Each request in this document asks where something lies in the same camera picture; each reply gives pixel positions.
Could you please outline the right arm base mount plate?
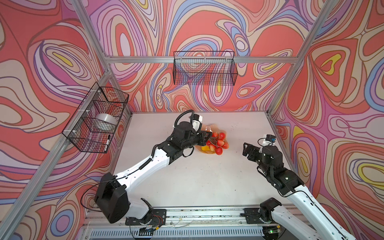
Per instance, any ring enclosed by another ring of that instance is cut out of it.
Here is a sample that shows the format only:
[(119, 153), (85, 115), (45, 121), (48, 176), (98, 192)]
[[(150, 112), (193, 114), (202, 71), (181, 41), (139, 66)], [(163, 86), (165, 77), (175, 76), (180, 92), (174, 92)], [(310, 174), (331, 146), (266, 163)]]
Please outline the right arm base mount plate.
[(240, 216), (246, 219), (246, 223), (251, 224), (265, 224), (265, 225), (278, 225), (272, 219), (270, 212), (263, 208), (244, 208)]

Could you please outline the yellow fake banana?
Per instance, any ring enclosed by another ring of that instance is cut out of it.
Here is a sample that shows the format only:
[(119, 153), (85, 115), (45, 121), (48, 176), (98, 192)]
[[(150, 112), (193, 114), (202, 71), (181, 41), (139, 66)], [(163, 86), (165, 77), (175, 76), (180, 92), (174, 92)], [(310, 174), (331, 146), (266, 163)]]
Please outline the yellow fake banana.
[(215, 147), (212, 147), (211, 145), (206, 145), (206, 146), (201, 147), (201, 150), (203, 152), (214, 152)]

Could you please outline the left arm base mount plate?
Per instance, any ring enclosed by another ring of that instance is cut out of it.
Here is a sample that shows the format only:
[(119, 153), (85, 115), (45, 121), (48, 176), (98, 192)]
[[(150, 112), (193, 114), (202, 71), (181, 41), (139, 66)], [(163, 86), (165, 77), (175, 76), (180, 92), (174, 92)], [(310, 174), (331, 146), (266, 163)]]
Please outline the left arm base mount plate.
[(166, 223), (166, 216), (166, 209), (151, 209), (142, 219), (126, 218), (125, 225), (161, 227)]

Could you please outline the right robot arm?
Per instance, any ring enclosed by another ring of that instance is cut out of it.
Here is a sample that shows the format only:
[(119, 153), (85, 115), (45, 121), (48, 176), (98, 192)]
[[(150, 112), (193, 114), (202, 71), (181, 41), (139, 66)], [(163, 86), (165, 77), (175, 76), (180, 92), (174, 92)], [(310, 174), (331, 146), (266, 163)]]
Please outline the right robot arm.
[(243, 156), (255, 162), (258, 172), (270, 183), (281, 197), (288, 199), (306, 217), (305, 224), (291, 214), (275, 198), (260, 204), (256, 214), (263, 223), (275, 222), (291, 232), (299, 240), (353, 240), (355, 237), (344, 229), (316, 200), (299, 176), (287, 169), (283, 163), (283, 154), (273, 145), (257, 147), (243, 144)]

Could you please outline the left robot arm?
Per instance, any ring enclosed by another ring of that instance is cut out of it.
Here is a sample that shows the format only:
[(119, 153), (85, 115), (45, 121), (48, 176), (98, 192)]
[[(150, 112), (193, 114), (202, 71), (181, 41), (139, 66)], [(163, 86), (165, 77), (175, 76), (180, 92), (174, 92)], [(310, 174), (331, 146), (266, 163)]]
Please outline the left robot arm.
[(184, 156), (184, 150), (205, 146), (212, 132), (203, 131), (201, 124), (181, 122), (162, 143), (155, 145), (151, 154), (133, 167), (116, 175), (103, 175), (95, 196), (95, 203), (109, 223), (123, 218), (134, 218), (144, 224), (154, 218), (151, 204), (130, 193), (149, 176)]

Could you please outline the red fake grape bunch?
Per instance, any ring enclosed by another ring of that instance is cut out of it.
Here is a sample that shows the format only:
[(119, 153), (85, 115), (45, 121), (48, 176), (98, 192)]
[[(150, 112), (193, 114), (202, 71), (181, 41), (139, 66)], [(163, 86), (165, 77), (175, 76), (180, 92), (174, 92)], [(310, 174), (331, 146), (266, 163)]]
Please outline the red fake grape bunch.
[(226, 138), (227, 134), (224, 132), (213, 132), (206, 145), (211, 145), (212, 147), (215, 147), (215, 151), (206, 153), (221, 156), (224, 150), (227, 150), (229, 148), (229, 143)]

